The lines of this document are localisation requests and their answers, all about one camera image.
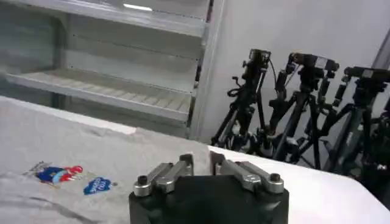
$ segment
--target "black camera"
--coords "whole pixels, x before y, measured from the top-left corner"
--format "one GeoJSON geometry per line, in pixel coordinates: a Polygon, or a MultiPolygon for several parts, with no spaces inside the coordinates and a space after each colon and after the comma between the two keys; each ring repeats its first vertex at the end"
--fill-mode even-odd
{"type": "Polygon", "coordinates": [[[260,75],[262,72],[266,72],[270,57],[271,53],[269,51],[251,49],[249,53],[249,61],[243,62],[243,68],[246,67],[246,70],[242,78],[248,81],[254,79],[254,76],[257,74],[260,75]]]}
{"type": "Polygon", "coordinates": [[[306,68],[318,68],[333,72],[340,68],[340,65],[334,60],[312,54],[291,53],[289,58],[292,62],[306,68]]]}
{"type": "Polygon", "coordinates": [[[384,69],[347,67],[344,74],[356,78],[370,79],[375,82],[390,83],[390,71],[384,69]]]}

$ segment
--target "blue sticker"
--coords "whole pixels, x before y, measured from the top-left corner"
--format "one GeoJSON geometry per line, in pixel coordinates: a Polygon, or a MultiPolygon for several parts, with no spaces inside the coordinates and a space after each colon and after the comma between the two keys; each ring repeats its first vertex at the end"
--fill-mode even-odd
{"type": "Polygon", "coordinates": [[[63,177],[67,173],[67,170],[59,171],[56,175],[54,175],[52,182],[54,184],[61,182],[61,177],[63,177]]]}
{"type": "Polygon", "coordinates": [[[96,194],[98,192],[110,190],[111,181],[102,177],[97,177],[92,180],[86,188],[84,188],[84,194],[96,194]]]}
{"type": "Polygon", "coordinates": [[[58,173],[63,173],[64,171],[66,173],[66,170],[63,168],[49,166],[45,168],[42,172],[37,173],[35,176],[38,177],[42,182],[53,183],[53,178],[58,173]]]}

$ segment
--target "white shelf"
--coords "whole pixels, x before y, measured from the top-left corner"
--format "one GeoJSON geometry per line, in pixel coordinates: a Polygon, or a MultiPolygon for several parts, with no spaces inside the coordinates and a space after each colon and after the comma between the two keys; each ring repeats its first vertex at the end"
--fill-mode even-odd
{"type": "Polygon", "coordinates": [[[10,82],[53,93],[79,97],[186,122],[191,95],[133,83],[106,75],[58,69],[25,74],[3,74],[10,82]]]}
{"type": "Polygon", "coordinates": [[[78,0],[6,0],[58,10],[65,13],[88,16],[97,19],[126,23],[179,33],[194,37],[202,37],[206,23],[199,18],[176,15],[172,13],[128,9],[123,5],[103,5],[78,0]]]}

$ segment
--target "gray tablecloth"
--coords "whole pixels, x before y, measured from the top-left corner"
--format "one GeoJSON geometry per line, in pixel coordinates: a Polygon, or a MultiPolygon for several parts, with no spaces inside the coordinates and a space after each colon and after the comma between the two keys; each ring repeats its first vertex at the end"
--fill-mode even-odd
{"type": "Polygon", "coordinates": [[[206,145],[137,128],[132,135],[0,103],[1,223],[129,223],[128,195],[139,175],[179,155],[194,155],[195,174],[208,174],[206,145]],[[40,161],[82,166],[118,183],[84,195],[86,180],[51,187],[21,174],[40,161]]]}

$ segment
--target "metal shelving unit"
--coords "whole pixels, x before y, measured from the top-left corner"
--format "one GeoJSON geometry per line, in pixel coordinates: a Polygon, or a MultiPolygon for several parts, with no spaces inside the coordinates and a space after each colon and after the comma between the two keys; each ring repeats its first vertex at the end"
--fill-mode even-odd
{"type": "Polygon", "coordinates": [[[223,2],[0,0],[0,76],[50,92],[53,107],[76,97],[196,138],[223,2]]]}
{"type": "Polygon", "coordinates": [[[18,85],[143,111],[181,122],[188,119],[191,96],[187,93],[72,69],[3,76],[8,82],[18,85]]]}
{"type": "Polygon", "coordinates": [[[78,0],[7,0],[44,9],[88,16],[96,19],[148,27],[194,37],[202,37],[205,21],[199,18],[150,10],[137,10],[122,5],[105,5],[78,0]]]}

